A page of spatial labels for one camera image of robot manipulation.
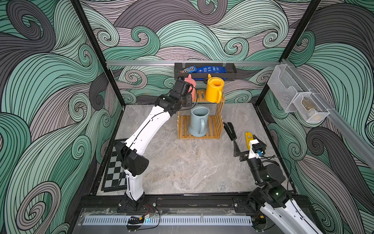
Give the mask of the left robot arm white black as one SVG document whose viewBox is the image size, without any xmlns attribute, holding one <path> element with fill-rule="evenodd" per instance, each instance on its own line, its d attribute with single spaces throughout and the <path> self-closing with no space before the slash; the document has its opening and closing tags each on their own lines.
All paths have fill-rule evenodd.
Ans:
<svg viewBox="0 0 374 234">
<path fill-rule="evenodd" d="M 195 87 L 185 80 L 177 80 L 167 94 L 161 94 L 140 127 L 124 143 L 116 145 L 122 157 L 122 166 L 127 183 L 126 196 L 138 202 L 144 196 L 143 173 L 149 160 L 143 155 L 158 130 L 178 111 L 188 105 L 187 96 Z"/>
</svg>

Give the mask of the yellow watering can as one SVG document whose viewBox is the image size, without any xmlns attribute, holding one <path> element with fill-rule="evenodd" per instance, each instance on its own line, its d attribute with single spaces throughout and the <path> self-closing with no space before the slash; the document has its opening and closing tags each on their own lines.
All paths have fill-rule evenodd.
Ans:
<svg viewBox="0 0 374 234">
<path fill-rule="evenodd" d="M 225 82 L 223 79 L 208 74 L 206 100 L 212 103 L 219 103 L 223 96 L 224 84 Z"/>
</svg>

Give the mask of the pink watering can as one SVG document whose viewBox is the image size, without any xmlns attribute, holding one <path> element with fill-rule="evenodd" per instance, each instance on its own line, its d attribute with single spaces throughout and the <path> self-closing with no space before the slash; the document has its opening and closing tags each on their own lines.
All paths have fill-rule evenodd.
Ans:
<svg viewBox="0 0 374 234">
<path fill-rule="evenodd" d="M 192 101 L 195 101 L 196 98 L 196 81 L 192 78 L 192 75 L 189 74 L 186 78 L 185 81 L 190 84 L 189 88 L 189 93 L 191 93 L 192 96 Z"/>
</svg>

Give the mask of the light blue watering can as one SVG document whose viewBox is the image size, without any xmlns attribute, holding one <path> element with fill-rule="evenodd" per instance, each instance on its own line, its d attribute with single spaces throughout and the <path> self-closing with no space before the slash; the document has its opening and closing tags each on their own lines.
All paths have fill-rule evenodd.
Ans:
<svg viewBox="0 0 374 234">
<path fill-rule="evenodd" d="M 206 105 L 198 104 L 191 109 L 189 133 L 194 137 L 203 137 L 208 132 L 210 110 Z"/>
</svg>

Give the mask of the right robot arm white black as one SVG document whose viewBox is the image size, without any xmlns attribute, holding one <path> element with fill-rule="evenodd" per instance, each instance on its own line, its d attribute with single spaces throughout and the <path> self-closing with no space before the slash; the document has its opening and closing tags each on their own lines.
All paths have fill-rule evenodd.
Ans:
<svg viewBox="0 0 374 234">
<path fill-rule="evenodd" d="M 249 165 L 257 185 L 248 195 L 249 209 L 264 214 L 285 234 L 321 234 L 322 231 L 283 187 L 286 178 L 280 165 L 270 157 L 265 157 L 266 145 L 253 139 L 249 142 L 250 149 L 242 152 L 236 140 L 232 142 L 233 155 Z"/>
</svg>

